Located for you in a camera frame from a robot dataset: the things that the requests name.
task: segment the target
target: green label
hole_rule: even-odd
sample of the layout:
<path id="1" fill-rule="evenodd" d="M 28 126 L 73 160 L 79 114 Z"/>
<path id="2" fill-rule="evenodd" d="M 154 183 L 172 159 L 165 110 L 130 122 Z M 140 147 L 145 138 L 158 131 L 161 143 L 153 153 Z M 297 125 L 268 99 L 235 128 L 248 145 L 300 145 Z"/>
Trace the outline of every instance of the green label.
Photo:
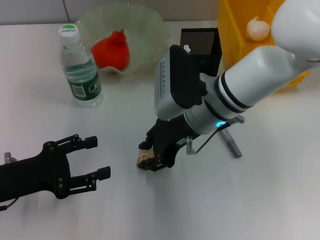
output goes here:
<path id="1" fill-rule="evenodd" d="M 86 82 L 82 83 L 74 83 L 68 80 L 73 96 L 76 99 L 87 101 L 94 99 L 101 92 L 101 85 L 98 76 L 98 72 L 96 72 L 95 76 Z"/>

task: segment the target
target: cable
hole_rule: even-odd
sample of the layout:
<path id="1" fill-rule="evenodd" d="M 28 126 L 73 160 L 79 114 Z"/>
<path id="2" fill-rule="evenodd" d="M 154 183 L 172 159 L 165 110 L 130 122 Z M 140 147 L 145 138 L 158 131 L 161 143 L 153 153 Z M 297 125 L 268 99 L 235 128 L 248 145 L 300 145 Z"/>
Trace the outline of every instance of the cable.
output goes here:
<path id="1" fill-rule="evenodd" d="M 6 206 L 6 208 L 11 207 L 19 198 L 17 197 L 15 200 L 13 200 L 9 205 Z"/>
<path id="2" fill-rule="evenodd" d="M 211 135 L 210 137 L 204 142 L 204 144 L 202 144 L 199 149 L 197 151 L 195 151 L 195 154 L 199 153 L 200 150 L 210 141 L 210 139 L 212 139 L 212 137 L 219 131 L 223 130 L 223 129 L 226 129 L 228 127 L 230 127 L 230 123 L 229 122 L 226 122 L 225 124 L 223 124 L 222 126 L 218 127 Z"/>
<path id="3" fill-rule="evenodd" d="M 11 207 L 19 198 L 17 197 L 15 200 L 13 200 L 11 203 L 9 203 L 8 205 L 3 205 L 0 206 L 0 211 L 4 211 L 7 210 L 9 207 Z"/>
<path id="4" fill-rule="evenodd" d="M 211 136 L 204 142 L 204 144 L 201 145 L 201 147 L 199 147 L 199 149 L 198 149 L 197 151 L 195 151 L 195 154 L 199 153 L 200 150 L 210 141 L 210 139 L 212 139 L 212 137 L 213 137 L 217 132 L 219 132 L 218 129 L 215 130 L 215 131 L 211 134 Z"/>

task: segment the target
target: garlic bulb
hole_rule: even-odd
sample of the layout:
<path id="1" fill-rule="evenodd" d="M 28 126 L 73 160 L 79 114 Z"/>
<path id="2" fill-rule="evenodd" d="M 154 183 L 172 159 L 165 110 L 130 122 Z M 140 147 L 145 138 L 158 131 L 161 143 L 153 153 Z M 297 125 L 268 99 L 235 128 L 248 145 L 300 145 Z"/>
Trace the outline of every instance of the garlic bulb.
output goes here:
<path id="1" fill-rule="evenodd" d="M 253 41 L 262 41 L 266 39 L 270 32 L 270 26 L 265 21 L 258 20 L 256 16 L 248 22 L 246 27 L 246 36 Z"/>

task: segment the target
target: metal pin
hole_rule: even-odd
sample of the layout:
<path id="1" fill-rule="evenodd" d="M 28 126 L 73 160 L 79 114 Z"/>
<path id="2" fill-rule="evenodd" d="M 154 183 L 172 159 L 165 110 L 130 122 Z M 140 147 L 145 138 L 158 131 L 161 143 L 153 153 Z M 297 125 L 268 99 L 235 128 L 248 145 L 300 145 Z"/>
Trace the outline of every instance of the metal pin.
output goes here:
<path id="1" fill-rule="evenodd" d="M 188 154 L 188 155 L 195 155 L 196 154 L 196 151 L 194 150 L 194 147 L 193 147 L 192 136 L 186 137 L 185 145 L 186 145 L 186 154 Z"/>
<path id="2" fill-rule="evenodd" d="M 220 136 L 222 137 L 223 141 L 225 142 L 226 146 L 232 153 L 235 159 L 238 159 L 242 156 L 240 149 L 238 148 L 235 140 L 231 136 L 230 132 L 225 128 L 219 131 Z"/>
<path id="3" fill-rule="evenodd" d="M 10 163 L 13 163 L 13 162 L 16 162 L 16 161 L 17 161 L 17 159 L 12 157 L 10 152 L 6 152 L 4 154 L 4 164 L 10 164 Z"/>

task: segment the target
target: red object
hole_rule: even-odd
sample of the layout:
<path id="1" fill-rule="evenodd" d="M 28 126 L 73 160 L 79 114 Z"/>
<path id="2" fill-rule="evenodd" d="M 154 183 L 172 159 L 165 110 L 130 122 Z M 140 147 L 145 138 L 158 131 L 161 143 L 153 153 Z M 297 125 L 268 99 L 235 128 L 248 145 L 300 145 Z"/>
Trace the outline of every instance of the red object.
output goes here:
<path id="1" fill-rule="evenodd" d="M 91 52 L 100 68 L 111 66 L 123 70 L 129 63 L 129 49 L 124 30 L 114 31 L 111 36 L 96 43 Z"/>

